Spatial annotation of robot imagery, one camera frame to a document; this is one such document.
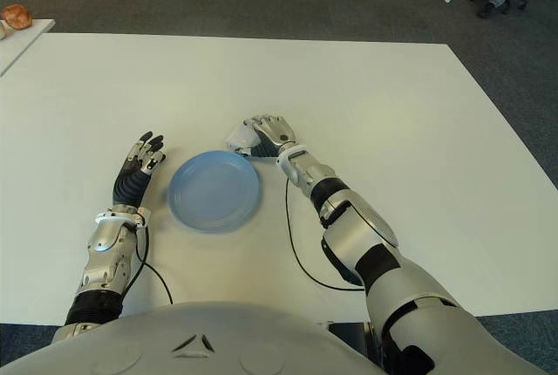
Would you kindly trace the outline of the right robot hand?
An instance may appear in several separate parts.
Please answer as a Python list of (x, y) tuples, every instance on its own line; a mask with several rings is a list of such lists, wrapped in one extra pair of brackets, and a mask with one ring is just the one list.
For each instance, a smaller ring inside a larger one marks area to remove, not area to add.
[(236, 149), (236, 152), (243, 156), (276, 158), (286, 149), (296, 145), (293, 129), (281, 116), (258, 115), (245, 119), (243, 124), (251, 128), (259, 139), (249, 147)]

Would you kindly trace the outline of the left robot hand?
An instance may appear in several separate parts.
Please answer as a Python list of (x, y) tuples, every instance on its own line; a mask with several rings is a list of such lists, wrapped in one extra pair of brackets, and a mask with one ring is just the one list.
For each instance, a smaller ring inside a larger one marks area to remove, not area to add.
[(126, 155), (112, 189), (112, 204), (139, 208), (154, 170), (166, 159), (164, 136), (143, 134)]

